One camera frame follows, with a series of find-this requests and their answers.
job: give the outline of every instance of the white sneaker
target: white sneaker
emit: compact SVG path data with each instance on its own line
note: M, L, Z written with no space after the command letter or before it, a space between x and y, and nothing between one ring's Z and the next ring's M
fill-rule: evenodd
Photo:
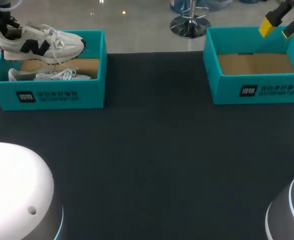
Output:
M47 25L8 28L6 37L0 32L0 48L5 60L38 59L47 64L61 64L77 57L84 47L85 41L78 35Z
M77 74L73 68L66 68L61 72L56 72L50 68L42 67L34 72L22 72L11 68L8 72L8 79L14 82L26 80L89 80L91 77Z

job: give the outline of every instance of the n logo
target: n logo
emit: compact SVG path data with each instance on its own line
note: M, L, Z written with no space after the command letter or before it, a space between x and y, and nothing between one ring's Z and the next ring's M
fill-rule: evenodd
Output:
M42 45L39 47L38 41L34 39L28 39L21 47L20 51L23 53L28 53L29 51L32 51L33 54L44 56L46 51L49 49L50 45L45 40Z

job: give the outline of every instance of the shiny floor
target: shiny floor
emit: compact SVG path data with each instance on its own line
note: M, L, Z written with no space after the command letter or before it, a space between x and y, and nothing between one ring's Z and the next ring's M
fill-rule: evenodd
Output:
M170 21L177 16L169 0L23 0L12 12L20 24L33 22L56 29L103 29L108 53L181 52L203 50L205 38L174 35ZM226 9L211 12L212 26L258 26L275 9L275 0L245 4L239 0ZM294 18L294 9L284 24Z

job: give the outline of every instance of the shoe box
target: shoe box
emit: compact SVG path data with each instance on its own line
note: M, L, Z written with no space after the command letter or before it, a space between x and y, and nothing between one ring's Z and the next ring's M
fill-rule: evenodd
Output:
M6 61L0 55L0 106L3 111L103 108L107 68L104 32L65 32L82 37L86 41L86 47L78 58L64 62L64 65L47 65L39 60ZM8 81L10 68L33 72L43 66L58 71L77 68L77 74L92 79Z
M294 35L280 26L263 38L259 27L211 27L204 62L213 101L294 103Z

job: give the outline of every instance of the black table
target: black table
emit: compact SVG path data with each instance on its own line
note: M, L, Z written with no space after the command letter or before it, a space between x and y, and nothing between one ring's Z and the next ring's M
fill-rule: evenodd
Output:
M110 54L104 109L2 112L70 240L261 240L294 177L294 104L214 105L200 52Z

